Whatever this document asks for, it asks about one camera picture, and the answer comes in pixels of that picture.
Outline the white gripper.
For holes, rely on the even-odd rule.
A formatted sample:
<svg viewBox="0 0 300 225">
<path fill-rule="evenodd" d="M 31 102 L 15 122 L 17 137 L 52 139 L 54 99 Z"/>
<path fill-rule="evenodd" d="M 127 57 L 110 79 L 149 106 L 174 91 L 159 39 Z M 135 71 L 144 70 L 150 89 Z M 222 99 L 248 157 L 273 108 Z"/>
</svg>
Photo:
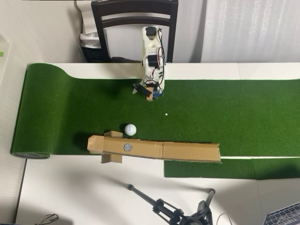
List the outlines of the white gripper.
<svg viewBox="0 0 300 225">
<path fill-rule="evenodd" d="M 143 83 L 146 87 L 152 87 L 154 89 L 154 91 L 157 91 L 157 92 L 163 92 L 164 86 L 165 86 L 164 80 L 153 80 L 153 79 L 144 78 Z M 133 87 L 134 87 L 133 94 L 136 94 L 139 92 L 145 96 L 151 95 L 151 91 L 149 91 L 148 89 L 146 89 L 144 86 L 142 86 L 139 83 L 134 83 Z"/>
</svg>

